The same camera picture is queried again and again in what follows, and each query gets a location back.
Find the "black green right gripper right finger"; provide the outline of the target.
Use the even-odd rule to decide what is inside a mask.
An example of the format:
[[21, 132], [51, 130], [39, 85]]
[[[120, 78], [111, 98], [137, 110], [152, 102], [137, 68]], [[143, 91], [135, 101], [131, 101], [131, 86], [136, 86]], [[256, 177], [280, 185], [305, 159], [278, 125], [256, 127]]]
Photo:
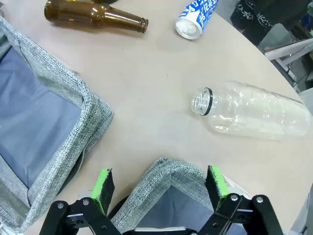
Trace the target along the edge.
[[214, 212], [199, 235], [224, 235], [232, 224], [241, 224], [248, 235], [284, 233], [269, 198], [261, 194], [247, 199], [230, 193], [217, 166], [208, 166], [205, 186]]

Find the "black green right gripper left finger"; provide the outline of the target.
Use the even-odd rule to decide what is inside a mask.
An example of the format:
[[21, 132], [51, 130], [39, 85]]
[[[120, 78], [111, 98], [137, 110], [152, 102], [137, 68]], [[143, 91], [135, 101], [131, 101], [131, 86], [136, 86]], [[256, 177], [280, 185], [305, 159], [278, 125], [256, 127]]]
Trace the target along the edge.
[[77, 199], [73, 204], [55, 201], [51, 204], [41, 235], [76, 235], [80, 228], [89, 228], [94, 235], [103, 235], [111, 226], [107, 217], [115, 186], [112, 170], [103, 169], [91, 196]]

